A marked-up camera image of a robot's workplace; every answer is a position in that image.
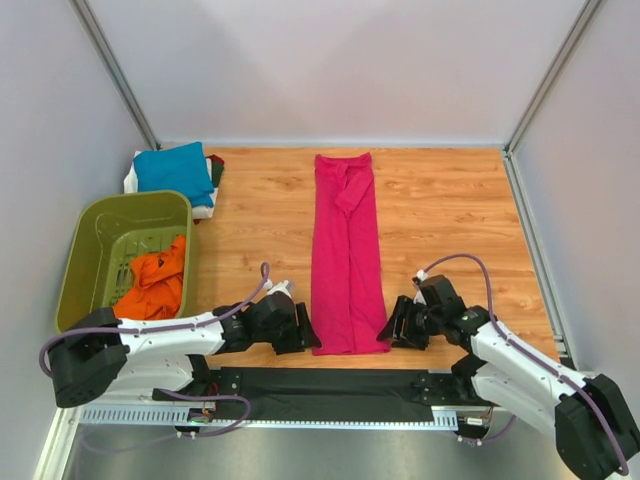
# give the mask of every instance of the magenta trousers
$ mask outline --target magenta trousers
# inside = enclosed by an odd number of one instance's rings
[[[314,355],[389,351],[376,337],[387,322],[371,154],[316,156],[316,220],[311,258]]]

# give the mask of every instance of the plastic basket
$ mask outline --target plastic basket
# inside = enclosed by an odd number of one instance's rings
[[[55,325],[71,328],[100,307],[115,305],[132,287],[131,261],[187,237],[179,317],[195,315],[197,239],[191,204],[182,194],[158,191],[115,195],[87,207],[78,221],[60,293]]]

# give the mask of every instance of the blue towel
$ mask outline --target blue towel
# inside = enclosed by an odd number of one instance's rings
[[[213,185],[207,172],[202,143],[159,152],[142,152],[133,159],[138,176],[138,191],[175,190],[191,202],[191,206],[213,207]]]

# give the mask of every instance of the wooden floor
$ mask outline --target wooden floor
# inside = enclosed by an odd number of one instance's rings
[[[294,300],[310,306],[314,222],[314,155],[355,156],[352,148],[216,148],[225,161],[214,216],[196,227],[200,237],[201,310],[244,299],[256,286],[262,261],[274,282],[296,284]],[[556,357],[533,267],[498,150],[373,149],[382,282],[391,313],[396,297],[414,293],[411,277],[455,252],[480,256],[493,281],[501,320],[547,355]],[[467,305],[485,305],[484,282],[470,260],[443,264]],[[276,356],[269,345],[217,355],[211,365],[336,368],[449,368],[464,355],[443,337],[425,352],[314,357]]]

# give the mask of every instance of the white wall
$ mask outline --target white wall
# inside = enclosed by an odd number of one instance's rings
[[[144,142],[65,0],[0,2],[0,477],[31,478],[55,410],[53,334],[76,220]]]
[[[89,0],[156,135],[502,144],[583,0]]]
[[[604,2],[517,165],[577,360],[616,380],[640,422],[638,24],[636,0]]]

